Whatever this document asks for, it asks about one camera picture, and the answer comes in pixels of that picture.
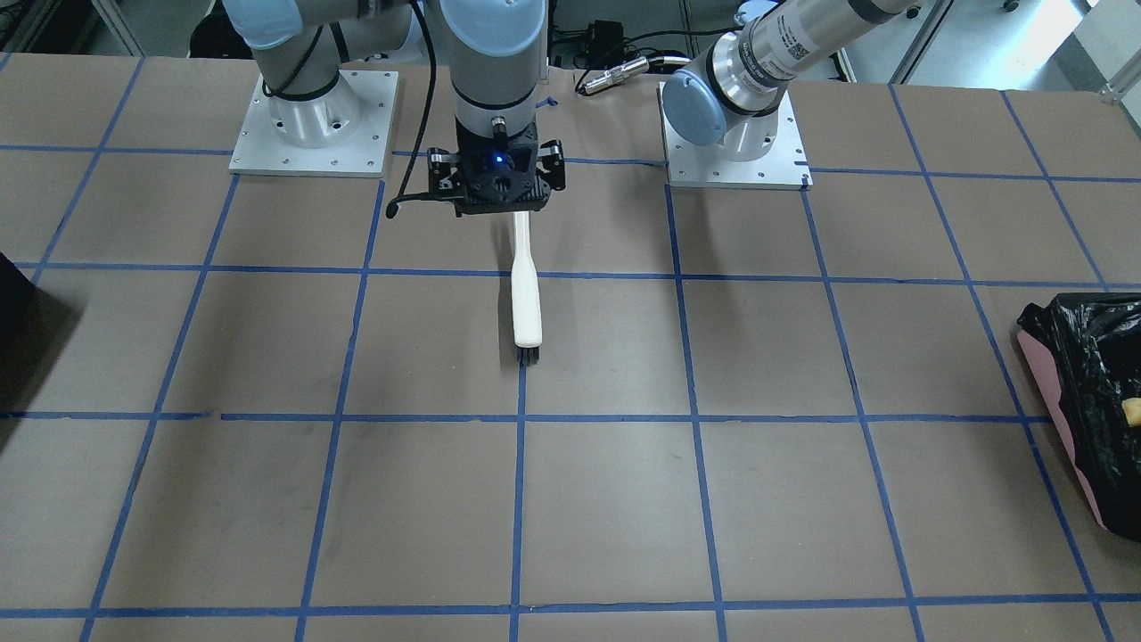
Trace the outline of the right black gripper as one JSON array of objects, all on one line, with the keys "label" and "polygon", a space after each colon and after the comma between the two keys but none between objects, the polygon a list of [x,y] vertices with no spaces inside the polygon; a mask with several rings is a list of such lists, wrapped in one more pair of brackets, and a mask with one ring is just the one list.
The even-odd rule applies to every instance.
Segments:
[{"label": "right black gripper", "polygon": [[456,123],[459,155],[429,149],[428,194],[461,196],[454,203],[459,217],[539,211],[547,206],[547,187],[565,190],[563,141],[539,146],[537,122],[505,139],[474,135]]}]

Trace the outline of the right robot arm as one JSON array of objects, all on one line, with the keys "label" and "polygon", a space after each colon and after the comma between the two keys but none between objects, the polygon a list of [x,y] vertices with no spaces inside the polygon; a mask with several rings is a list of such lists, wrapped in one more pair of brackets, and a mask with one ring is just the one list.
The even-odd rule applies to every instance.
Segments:
[{"label": "right robot arm", "polygon": [[[444,62],[454,96],[455,152],[429,151],[419,201],[456,216],[535,212],[565,187],[558,141],[539,143],[539,78],[545,72],[542,1],[226,1],[226,16],[261,76],[257,133],[262,166],[286,172],[296,152],[310,163],[387,137],[382,106],[367,101],[345,62],[421,52]],[[269,155],[277,152],[278,160]]]}]

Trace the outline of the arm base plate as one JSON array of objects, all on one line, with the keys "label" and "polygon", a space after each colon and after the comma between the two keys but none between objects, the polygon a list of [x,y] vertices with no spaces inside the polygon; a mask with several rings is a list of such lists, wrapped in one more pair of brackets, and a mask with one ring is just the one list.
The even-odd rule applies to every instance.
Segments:
[{"label": "arm base plate", "polygon": [[399,74],[343,70],[309,101],[285,101],[254,86],[232,151],[233,174],[382,177],[389,157]]},{"label": "arm base plate", "polygon": [[808,190],[814,186],[791,94],[783,94],[777,112],[734,127],[721,143],[687,143],[667,117],[661,117],[661,135],[669,185],[674,187]]}]

